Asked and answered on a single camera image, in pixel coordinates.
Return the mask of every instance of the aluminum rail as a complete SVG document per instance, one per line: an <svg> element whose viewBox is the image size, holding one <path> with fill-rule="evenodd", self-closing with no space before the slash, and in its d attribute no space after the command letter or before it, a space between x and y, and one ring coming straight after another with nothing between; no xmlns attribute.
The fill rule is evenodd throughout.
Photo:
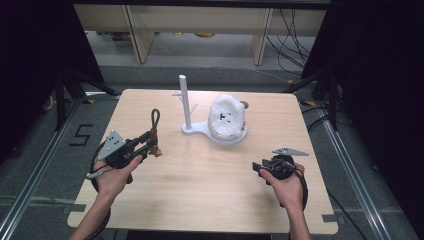
<svg viewBox="0 0 424 240"><path fill-rule="evenodd" d="M62 127L54 133L43 155L28 178L24 188L21 190L12 207L9 209L6 217L3 218L0 224L0 236L2 240L11 238L16 226L18 225L29 202L31 201L32 195L34 194L35 190L41 182L41 179L44 176L44 173L49 167L51 159L53 158L53 155L56 152L60 141L69 126L69 122L72 119L72 116L75 114L80 105L81 100L72 101L67 111L68 118L62 124Z"/></svg>
<svg viewBox="0 0 424 240"><path fill-rule="evenodd" d="M317 106L324 107L324 104L322 102L317 102ZM321 117L323 117L327 115L327 110L322 108L322 110L319 111L319 114ZM372 200L364 183L362 182L362 179L359 176L358 171L352 162L352 159L350 158L339 133L334 131L329 121L325 121L324 126L328 135L330 136L331 142L336 149L340 162L346 171L350 184L353 187L353 190L358 198L359 203L362 206L362 209L364 210L365 216L367 217L376 238L382 240L392 239L383 221L383 218L381 217L374 201Z"/></svg>

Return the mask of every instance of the white base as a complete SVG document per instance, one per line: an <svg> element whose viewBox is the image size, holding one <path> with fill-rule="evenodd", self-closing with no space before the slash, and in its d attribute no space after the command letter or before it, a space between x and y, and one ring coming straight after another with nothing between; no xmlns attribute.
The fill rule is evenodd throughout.
<svg viewBox="0 0 424 240"><path fill-rule="evenodd" d="M246 137L247 134L247 125L244 126L244 129L242 131L242 134L240 135L240 137L233 139L233 140L221 140L221 139L217 139L216 137L214 137L212 135L212 133L209 130L208 127L208 121L204 121L204 122L200 122L200 123L191 123L191 128L187 129L186 124L183 124L183 126L181 127L181 130L187 134L187 135L192 135L195 133L201 133L203 135L206 135L212 142L222 145L222 146L234 146L238 143L240 143L244 137Z"/></svg>

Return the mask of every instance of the forearm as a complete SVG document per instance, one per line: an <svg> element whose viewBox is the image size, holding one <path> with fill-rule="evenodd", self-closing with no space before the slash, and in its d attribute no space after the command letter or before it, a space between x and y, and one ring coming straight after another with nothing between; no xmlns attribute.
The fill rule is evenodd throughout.
<svg viewBox="0 0 424 240"><path fill-rule="evenodd" d="M91 236L104 221L109 212L112 203L115 201L113 196L98 194L93 206L78 225L71 236L71 240L86 239Z"/></svg>
<svg viewBox="0 0 424 240"><path fill-rule="evenodd" d="M308 240L312 239L309 233L308 225L306 224L305 215L301 209L289 210L287 215L290 221L290 236L292 240Z"/></svg>

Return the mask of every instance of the wooden table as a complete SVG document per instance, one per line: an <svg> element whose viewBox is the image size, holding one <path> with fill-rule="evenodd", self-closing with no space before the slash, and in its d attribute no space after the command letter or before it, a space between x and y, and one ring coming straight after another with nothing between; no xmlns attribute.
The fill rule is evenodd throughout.
<svg viewBox="0 0 424 240"><path fill-rule="evenodd" d="M274 192L252 170L252 162L270 159L272 150L287 146L309 153L294 156L306 167L309 200L305 216L312 234L334 234L336 222L306 126L294 95L225 92L249 103L248 132L236 146L214 144L200 134L186 135L183 105L173 90L126 90L113 113L105 137L116 130L124 138L140 136L151 127L150 113L158 108L159 147L163 155L149 156L134 172L112 206L107 227L235 233L287 233L289 222ZM207 119L213 100L224 92L189 91L197 107L192 122ZM85 212L71 212L68 224L78 226L94 202L96 192L85 181L75 204Z"/></svg>

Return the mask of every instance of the hand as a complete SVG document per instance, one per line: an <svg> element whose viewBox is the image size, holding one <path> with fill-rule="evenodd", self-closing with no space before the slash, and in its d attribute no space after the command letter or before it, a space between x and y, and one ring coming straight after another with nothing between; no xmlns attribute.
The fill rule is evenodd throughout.
<svg viewBox="0 0 424 240"><path fill-rule="evenodd" d="M298 169L297 171L305 172L304 166L298 163L294 163L294 166ZM292 174L289 178L284 180L276 179L271 173L264 169L260 170L260 174L271 184L278 201L287 210L303 211L303 187L295 174Z"/></svg>
<svg viewBox="0 0 424 240"><path fill-rule="evenodd" d="M122 169L113 169L110 166L103 167L106 164L105 161L97 161L94 164L94 169L103 167L101 171L105 172L103 175L96 178L99 195L116 198L116 196L124 190L128 176L142 162L142 156L139 155L135 157L128 166Z"/></svg>

